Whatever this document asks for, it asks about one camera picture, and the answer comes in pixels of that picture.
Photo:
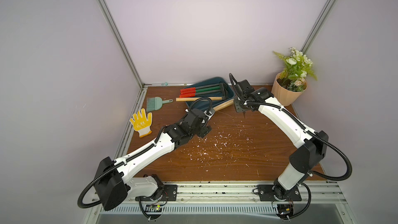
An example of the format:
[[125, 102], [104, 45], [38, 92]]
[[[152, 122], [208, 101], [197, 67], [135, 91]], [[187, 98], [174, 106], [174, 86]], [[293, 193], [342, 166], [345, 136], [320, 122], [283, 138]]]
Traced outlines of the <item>green metal hoe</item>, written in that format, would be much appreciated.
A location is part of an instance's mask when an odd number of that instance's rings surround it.
[[187, 88], [180, 91], [179, 97], [194, 97], [198, 95], [205, 95], [210, 93], [221, 92], [224, 93], [225, 87], [222, 85], [207, 87], [207, 88]]

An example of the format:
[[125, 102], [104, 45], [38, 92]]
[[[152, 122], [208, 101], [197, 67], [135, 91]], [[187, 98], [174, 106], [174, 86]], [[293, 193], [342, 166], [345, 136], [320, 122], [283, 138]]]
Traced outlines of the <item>speckled black metal hoe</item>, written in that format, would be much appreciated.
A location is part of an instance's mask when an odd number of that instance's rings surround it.
[[211, 84], [211, 85], [204, 85], [204, 86], [198, 86], [198, 87], [185, 88], [185, 89], [181, 89], [180, 93], [181, 94], [188, 94], [188, 93], [197, 93], [197, 92], [218, 90], [218, 89], [221, 89], [221, 87], [223, 87], [223, 85], [224, 85], [224, 83], [217, 83], [217, 84]]

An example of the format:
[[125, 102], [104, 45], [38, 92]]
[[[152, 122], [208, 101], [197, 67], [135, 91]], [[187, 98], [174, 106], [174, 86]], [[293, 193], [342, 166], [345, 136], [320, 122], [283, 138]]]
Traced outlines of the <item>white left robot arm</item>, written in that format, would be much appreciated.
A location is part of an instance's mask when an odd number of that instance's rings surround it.
[[188, 110], [182, 119], [164, 126], [154, 140], [134, 152], [114, 160], [110, 157], [103, 159], [93, 181], [78, 197], [78, 207], [102, 205], [104, 210], [109, 211], [128, 196], [159, 198], [163, 184], [156, 175], [138, 179], [135, 175], [163, 155], [187, 144], [193, 137], [205, 137], [211, 131], [207, 123], [214, 113], [213, 108]]

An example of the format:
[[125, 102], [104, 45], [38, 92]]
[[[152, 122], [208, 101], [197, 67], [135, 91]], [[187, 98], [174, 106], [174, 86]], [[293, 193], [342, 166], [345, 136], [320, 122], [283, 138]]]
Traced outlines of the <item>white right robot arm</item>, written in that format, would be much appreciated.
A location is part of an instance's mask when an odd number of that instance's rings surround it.
[[[288, 166], [274, 181], [273, 192], [276, 200], [285, 201], [294, 187], [311, 175], [331, 181], [347, 180], [352, 175], [353, 167], [349, 158], [328, 141], [329, 137], [325, 132], [316, 132], [301, 122], [266, 88], [256, 90], [247, 80], [239, 82], [232, 74], [229, 74], [229, 78], [239, 105], [258, 111], [270, 119], [296, 147], [296, 151], [289, 157]], [[335, 151], [343, 159], [346, 172], [342, 176], [329, 176], [313, 170], [325, 158], [327, 148]]]

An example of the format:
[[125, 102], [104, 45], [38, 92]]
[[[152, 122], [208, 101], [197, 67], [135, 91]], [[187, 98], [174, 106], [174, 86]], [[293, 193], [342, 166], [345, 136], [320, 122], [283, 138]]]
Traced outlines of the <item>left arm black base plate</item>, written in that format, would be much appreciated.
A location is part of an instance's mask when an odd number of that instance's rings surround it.
[[140, 196], [136, 197], [135, 201], [141, 200], [144, 202], [156, 202], [156, 201], [171, 201], [174, 202], [177, 199], [178, 186], [177, 185], [163, 185], [158, 188], [155, 193], [151, 196]]

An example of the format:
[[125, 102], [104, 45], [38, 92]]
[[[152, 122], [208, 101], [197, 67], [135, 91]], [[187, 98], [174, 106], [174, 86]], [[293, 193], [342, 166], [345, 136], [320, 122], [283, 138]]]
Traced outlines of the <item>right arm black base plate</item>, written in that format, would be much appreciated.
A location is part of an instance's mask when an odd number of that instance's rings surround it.
[[257, 194], [260, 201], [277, 201], [277, 202], [294, 202], [302, 201], [298, 186], [294, 186], [290, 190], [285, 190], [282, 186], [277, 185], [257, 185]]

